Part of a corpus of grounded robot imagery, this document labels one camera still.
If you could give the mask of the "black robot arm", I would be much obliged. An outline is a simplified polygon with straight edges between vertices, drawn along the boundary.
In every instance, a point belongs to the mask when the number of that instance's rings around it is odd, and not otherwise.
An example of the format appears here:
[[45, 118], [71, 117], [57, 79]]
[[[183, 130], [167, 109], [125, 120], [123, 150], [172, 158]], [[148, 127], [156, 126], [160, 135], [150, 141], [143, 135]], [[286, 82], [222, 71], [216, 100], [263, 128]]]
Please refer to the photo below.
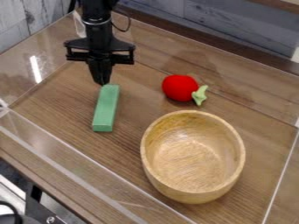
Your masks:
[[88, 64], [92, 79], [100, 86], [109, 83], [115, 64], [135, 64], [136, 46], [113, 35], [111, 12], [117, 1], [81, 0], [80, 21], [85, 26], [87, 37], [64, 42], [67, 60]]

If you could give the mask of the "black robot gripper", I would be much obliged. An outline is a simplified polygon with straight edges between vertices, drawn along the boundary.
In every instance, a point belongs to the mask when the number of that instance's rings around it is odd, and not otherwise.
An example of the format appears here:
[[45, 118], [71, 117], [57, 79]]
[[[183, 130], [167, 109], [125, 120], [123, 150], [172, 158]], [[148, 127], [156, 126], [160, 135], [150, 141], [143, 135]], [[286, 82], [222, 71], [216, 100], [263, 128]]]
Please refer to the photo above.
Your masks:
[[[112, 74], [112, 64], [135, 64], [136, 47], [115, 37], [109, 20], [101, 23], [84, 21], [83, 24], [87, 37], [64, 42], [67, 60], [87, 61], [93, 81], [99, 85], [107, 85]], [[103, 74], [97, 61], [103, 61]]]

